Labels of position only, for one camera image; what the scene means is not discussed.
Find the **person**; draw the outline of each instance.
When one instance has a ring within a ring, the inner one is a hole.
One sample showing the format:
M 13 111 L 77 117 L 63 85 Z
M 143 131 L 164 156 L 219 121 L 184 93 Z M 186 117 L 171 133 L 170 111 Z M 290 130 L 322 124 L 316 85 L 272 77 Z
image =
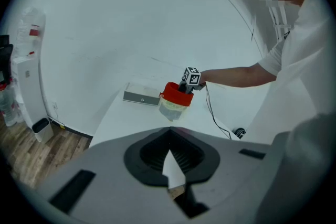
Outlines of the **person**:
M 325 49 L 335 43 L 333 13 L 326 0 L 280 1 L 300 6 L 286 40 L 252 66 L 206 70 L 201 75 L 200 83 L 232 87 L 274 82 L 242 138 L 250 142 L 271 144 L 278 133 L 291 131 L 300 122 L 334 109 L 333 93 L 328 90 L 334 77 L 328 64 L 333 59 Z

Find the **black device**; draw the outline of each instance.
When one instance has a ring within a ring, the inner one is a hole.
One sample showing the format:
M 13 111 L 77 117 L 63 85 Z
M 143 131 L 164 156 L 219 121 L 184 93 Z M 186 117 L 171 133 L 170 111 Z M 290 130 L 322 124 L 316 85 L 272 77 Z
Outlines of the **black device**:
M 0 83 L 9 84 L 11 75 L 10 56 L 13 52 L 13 45 L 9 44 L 9 35 L 0 36 L 0 72 L 2 72 L 4 80 Z

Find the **white shirt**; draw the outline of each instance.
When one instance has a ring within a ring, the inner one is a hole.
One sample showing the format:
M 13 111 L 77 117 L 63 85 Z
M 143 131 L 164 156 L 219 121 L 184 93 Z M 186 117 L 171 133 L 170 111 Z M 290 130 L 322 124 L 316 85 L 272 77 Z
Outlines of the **white shirt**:
M 271 144 L 278 133 L 334 110 L 335 29 L 326 0 L 304 0 L 287 39 L 259 62 L 277 79 L 242 140 Z

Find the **white table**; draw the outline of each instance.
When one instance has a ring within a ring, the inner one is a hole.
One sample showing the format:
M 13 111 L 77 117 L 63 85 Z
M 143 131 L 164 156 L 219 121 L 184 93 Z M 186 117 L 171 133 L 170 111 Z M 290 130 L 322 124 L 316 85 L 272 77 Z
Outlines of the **white table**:
M 90 147 L 107 140 L 169 126 L 184 127 L 200 133 L 228 139 L 213 122 L 206 105 L 204 91 L 205 90 L 202 92 L 194 92 L 191 106 L 183 112 L 179 120 L 171 122 L 161 114 L 158 106 L 123 101 L 124 89 L 122 89 L 102 119 L 91 141 Z M 222 128 L 227 129 L 218 119 L 216 119 L 216 122 Z M 233 140 L 239 140 L 231 131 L 230 134 Z M 185 183 L 184 174 L 177 165 L 171 152 L 168 153 L 165 160 L 163 174 L 169 178 L 169 188 Z

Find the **black cable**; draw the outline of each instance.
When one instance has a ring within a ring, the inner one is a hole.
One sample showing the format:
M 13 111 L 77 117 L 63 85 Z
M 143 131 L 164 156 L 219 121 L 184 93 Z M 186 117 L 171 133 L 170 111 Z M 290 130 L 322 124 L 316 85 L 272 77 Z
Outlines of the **black cable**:
M 227 132 L 229 135 L 227 135 L 226 133 L 224 133 L 224 134 L 227 136 L 227 138 L 229 138 L 230 140 L 232 140 L 230 132 L 229 132 L 228 130 L 226 130 L 226 129 L 220 127 L 220 126 L 217 124 L 216 120 L 215 120 L 214 112 L 213 112 L 212 107 L 211 107 L 211 101 L 210 101 L 209 90 L 208 90 L 208 86 L 207 86 L 206 84 L 205 84 L 205 100 L 206 100 L 206 104 L 208 105 L 208 108 L 209 108 L 210 114 L 211 114 L 211 116 L 212 116 L 212 119 L 214 120 L 214 123 L 215 123 L 215 124 L 217 125 L 217 127 L 222 131 L 222 133 L 224 133 L 224 131 Z
M 287 33 L 285 33 L 285 34 L 283 35 L 283 38 L 284 38 L 285 40 L 286 40 L 286 38 L 288 37 L 289 33 L 290 33 L 290 31 L 288 31 Z

